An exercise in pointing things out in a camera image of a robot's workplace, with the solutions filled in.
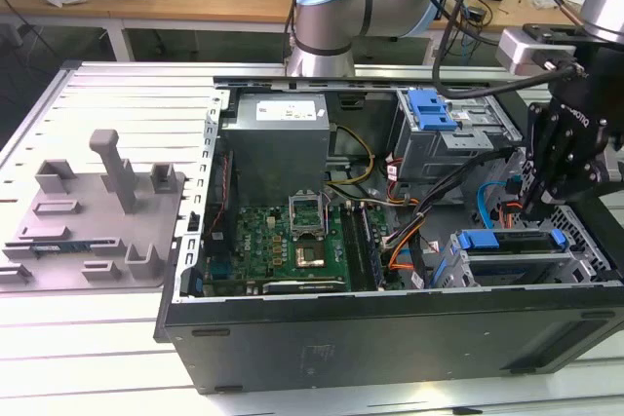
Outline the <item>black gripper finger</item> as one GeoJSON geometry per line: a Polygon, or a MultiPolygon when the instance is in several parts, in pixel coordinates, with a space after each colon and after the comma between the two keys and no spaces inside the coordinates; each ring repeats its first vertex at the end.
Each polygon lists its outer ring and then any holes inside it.
{"type": "Polygon", "coordinates": [[[553,113],[548,105],[534,102],[528,108],[527,125],[526,160],[531,163],[532,182],[522,196],[523,214],[526,220],[537,221],[548,212],[542,196],[552,179],[552,146],[557,144],[555,133],[559,115],[553,113]]]}
{"type": "Polygon", "coordinates": [[[553,134],[554,149],[548,157],[546,191],[558,203],[575,202],[587,194],[599,195],[610,183],[605,161],[608,134],[590,120],[585,127],[562,118],[553,134]]]}

